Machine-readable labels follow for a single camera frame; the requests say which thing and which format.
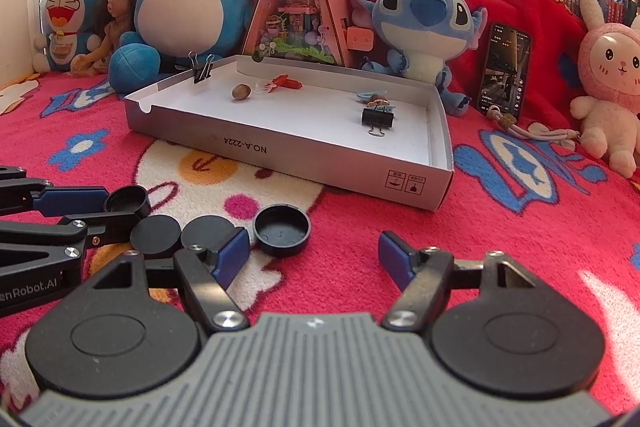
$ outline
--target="doraemon plush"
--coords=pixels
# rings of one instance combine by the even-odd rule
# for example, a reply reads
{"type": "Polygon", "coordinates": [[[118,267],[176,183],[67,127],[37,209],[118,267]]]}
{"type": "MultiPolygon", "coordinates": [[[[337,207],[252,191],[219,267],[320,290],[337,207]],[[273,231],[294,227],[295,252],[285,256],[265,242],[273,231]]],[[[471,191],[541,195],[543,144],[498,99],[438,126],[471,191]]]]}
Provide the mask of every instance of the doraemon plush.
{"type": "Polygon", "coordinates": [[[469,97],[450,92],[450,58],[478,48],[487,12],[473,14],[464,0],[351,0],[353,21],[372,28],[388,44],[388,67],[368,62],[362,69],[434,84],[448,114],[460,116],[469,97]]]}
{"type": "Polygon", "coordinates": [[[98,0],[47,0],[44,24],[46,32],[33,39],[39,51],[33,57],[33,69],[69,71],[71,60],[100,46],[92,32],[94,6],[98,0]]]}
{"type": "Polygon", "coordinates": [[[182,59],[189,53],[204,62],[235,47],[251,22],[253,0],[138,0],[136,32],[120,39],[109,64],[109,81],[128,94],[158,81],[160,57],[182,59]]]}

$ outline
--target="stuffed toy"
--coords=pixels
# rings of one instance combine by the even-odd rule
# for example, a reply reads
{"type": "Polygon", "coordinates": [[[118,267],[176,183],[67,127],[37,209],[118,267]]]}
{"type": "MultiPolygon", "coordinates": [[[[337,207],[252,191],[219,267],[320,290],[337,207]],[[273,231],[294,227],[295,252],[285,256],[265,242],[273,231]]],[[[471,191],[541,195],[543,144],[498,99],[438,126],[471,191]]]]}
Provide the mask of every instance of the stuffed toy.
{"type": "Polygon", "coordinates": [[[158,81],[161,55],[190,64],[228,54],[251,22],[255,0],[137,0],[136,32],[124,33],[109,64],[109,82],[129,94],[158,81]]]}
{"type": "Polygon", "coordinates": [[[588,33],[578,76],[587,96],[571,101],[571,115],[582,120],[584,149],[594,158],[607,155],[611,170],[630,178],[640,152],[640,17],[631,28],[605,23],[597,0],[580,0],[580,12],[588,33]]]}
{"type": "Polygon", "coordinates": [[[45,33],[33,39],[39,51],[33,57],[33,69],[69,71],[76,55],[93,51],[102,39],[92,31],[94,5],[98,0],[47,0],[45,3],[45,33]]]}
{"type": "Polygon", "coordinates": [[[461,116],[469,97],[450,92],[446,61],[478,48],[487,20],[485,8],[473,14],[464,0],[350,0],[353,23],[373,29],[389,45],[388,67],[369,62],[365,71],[395,74],[433,84],[447,114],[461,116]]]}

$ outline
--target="phone screen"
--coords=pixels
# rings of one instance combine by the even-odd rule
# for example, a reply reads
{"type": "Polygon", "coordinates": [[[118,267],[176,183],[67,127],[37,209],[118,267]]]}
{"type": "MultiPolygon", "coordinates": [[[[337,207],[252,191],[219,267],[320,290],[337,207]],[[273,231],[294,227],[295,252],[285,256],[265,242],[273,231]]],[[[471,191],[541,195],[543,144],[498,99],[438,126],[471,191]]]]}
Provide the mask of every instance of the phone screen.
{"type": "Polygon", "coordinates": [[[478,96],[478,110],[486,114],[491,105],[501,113],[520,117],[531,37],[503,24],[494,24],[489,37],[486,65],[478,96]]]}

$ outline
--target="a-frame building model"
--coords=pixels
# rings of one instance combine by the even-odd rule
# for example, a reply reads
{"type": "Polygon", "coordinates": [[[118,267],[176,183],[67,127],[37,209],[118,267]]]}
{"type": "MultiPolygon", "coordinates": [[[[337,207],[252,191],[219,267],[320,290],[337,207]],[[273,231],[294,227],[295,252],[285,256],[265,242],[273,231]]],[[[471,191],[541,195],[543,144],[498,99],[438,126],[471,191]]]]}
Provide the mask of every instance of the a-frame building model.
{"type": "Polygon", "coordinates": [[[354,67],[346,0],[258,0],[242,54],[354,67]]]}

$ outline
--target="printed rug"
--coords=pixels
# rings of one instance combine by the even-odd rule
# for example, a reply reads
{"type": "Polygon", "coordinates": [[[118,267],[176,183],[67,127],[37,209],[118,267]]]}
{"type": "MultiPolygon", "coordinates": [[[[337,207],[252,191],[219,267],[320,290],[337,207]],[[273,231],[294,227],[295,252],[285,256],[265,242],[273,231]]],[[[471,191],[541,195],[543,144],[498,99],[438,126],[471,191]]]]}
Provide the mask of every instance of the printed rug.
{"type": "MultiPolygon", "coordinates": [[[[0,164],[55,185],[140,184],[154,212],[182,225],[218,214],[250,229],[267,204],[309,210],[313,231],[302,254],[278,261],[254,250],[232,284],[232,297],[252,321],[265,311],[382,317],[399,295],[378,265],[383,230],[462,259],[503,250],[606,332],[593,396],[611,412],[640,402],[640,193],[579,148],[521,142],[470,110],[449,120],[456,174],[443,206],[430,213],[132,133],[103,77],[49,74],[14,84],[0,91],[0,112],[0,164]]],[[[9,219],[53,222],[33,212],[9,219]]],[[[85,274],[126,248],[90,252],[85,274]]],[[[454,293],[452,303],[470,294],[454,293]]],[[[175,299],[164,290],[154,297],[175,299]]],[[[0,381],[15,409],[38,395],[24,342],[53,305],[0,319],[0,381]]]]}

